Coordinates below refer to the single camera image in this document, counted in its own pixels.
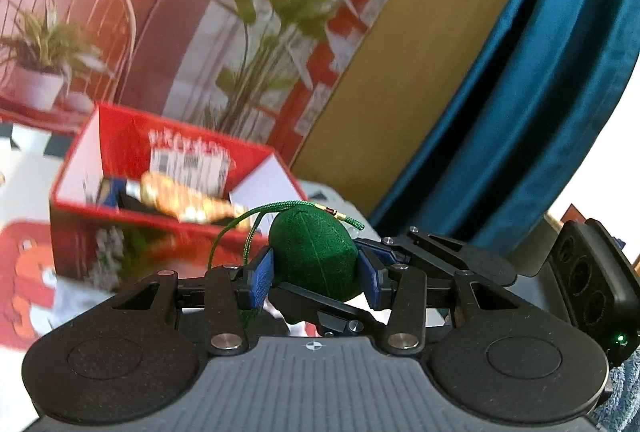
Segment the chair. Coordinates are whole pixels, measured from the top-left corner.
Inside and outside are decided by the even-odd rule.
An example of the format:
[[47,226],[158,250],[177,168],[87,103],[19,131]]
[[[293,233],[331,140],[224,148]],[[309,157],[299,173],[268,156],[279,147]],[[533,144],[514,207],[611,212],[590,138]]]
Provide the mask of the chair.
[[[116,92],[127,78],[136,40],[136,20],[131,0],[54,0],[58,18],[76,22],[86,29],[93,43],[102,50],[101,59],[112,76],[91,72],[86,77],[75,77],[70,91],[84,93],[92,101],[113,102]],[[17,8],[42,16],[45,0],[0,0],[0,37],[15,34],[14,20]],[[0,62],[6,51],[0,50]],[[36,109],[2,96],[11,80],[13,63],[0,66],[0,119],[25,125],[72,134],[78,131],[86,119],[86,113],[61,109]]]

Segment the ribbed gray surface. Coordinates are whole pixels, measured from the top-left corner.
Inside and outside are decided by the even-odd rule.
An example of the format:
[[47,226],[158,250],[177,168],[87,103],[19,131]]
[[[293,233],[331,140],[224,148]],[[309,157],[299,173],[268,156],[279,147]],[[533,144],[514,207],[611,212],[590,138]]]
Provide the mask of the ribbed gray surface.
[[[188,394],[153,416],[108,427],[72,426],[44,418],[29,428],[29,432],[513,430],[453,406],[417,362],[384,356],[367,338],[271,337],[261,338],[246,354],[209,362]],[[596,429],[578,419],[531,430]]]

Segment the open cardboard box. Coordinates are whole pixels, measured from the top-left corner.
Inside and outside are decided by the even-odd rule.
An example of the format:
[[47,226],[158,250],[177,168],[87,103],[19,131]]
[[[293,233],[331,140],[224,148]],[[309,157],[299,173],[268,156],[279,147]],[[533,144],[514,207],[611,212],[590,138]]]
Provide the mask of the open cardboard box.
[[[104,176],[139,180],[150,168],[152,149],[226,155],[221,197],[247,208],[305,199],[270,147],[98,104],[69,149],[50,195],[51,242],[59,275],[114,289],[156,269],[175,269],[181,277],[204,273],[219,226],[181,223],[95,202]],[[272,221],[263,219],[253,250],[266,244]],[[227,232],[214,263],[240,264],[245,239],[246,232]]]

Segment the green cord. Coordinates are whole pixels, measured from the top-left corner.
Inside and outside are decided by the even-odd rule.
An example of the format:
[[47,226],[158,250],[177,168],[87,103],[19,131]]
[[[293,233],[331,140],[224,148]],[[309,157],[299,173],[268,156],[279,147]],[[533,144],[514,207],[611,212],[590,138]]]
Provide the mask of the green cord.
[[350,224],[352,227],[360,231],[364,230],[364,225],[361,222],[357,221],[356,219],[350,218],[348,216],[345,216],[344,214],[338,213],[337,211],[331,208],[327,208],[324,205],[313,203],[311,201],[293,200],[293,201],[278,201],[277,203],[269,203],[268,205],[262,205],[260,207],[256,207],[256,208],[252,208],[251,210],[248,210],[241,216],[238,216],[236,219],[233,219],[226,227],[220,230],[220,233],[216,236],[215,240],[213,241],[213,244],[211,245],[211,251],[209,252],[209,262],[207,263],[207,269],[211,269],[211,265],[213,263],[213,254],[216,252],[216,248],[218,247],[218,244],[220,243],[220,239],[222,239],[222,236],[225,235],[229,230],[233,229],[240,221],[243,221],[244,219],[247,219],[248,217],[253,216],[254,214],[258,214],[257,218],[254,221],[253,226],[251,227],[251,231],[249,231],[249,234],[246,237],[246,241],[244,242],[244,250],[242,251],[242,263],[246,265],[249,260],[251,241],[254,238],[255,232],[257,232],[258,230],[258,226],[260,225],[260,221],[262,221],[262,218],[268,213],[284,212],[285,210],[289,210],[290,208],[293,208],[295,206],[300,206],[300,205],[315,207],[318,210],[329,212],[330,214],[334,215],[336,219],[340,221],[344,221],[345,223]]

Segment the curtain fold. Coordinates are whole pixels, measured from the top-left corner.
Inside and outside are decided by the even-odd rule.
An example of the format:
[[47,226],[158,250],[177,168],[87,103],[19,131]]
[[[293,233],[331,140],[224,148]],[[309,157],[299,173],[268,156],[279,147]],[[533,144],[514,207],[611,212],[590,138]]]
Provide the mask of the curtain fold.
[[639,51],[640,0],[510,0],[370,221],[508,253],[583,161]]

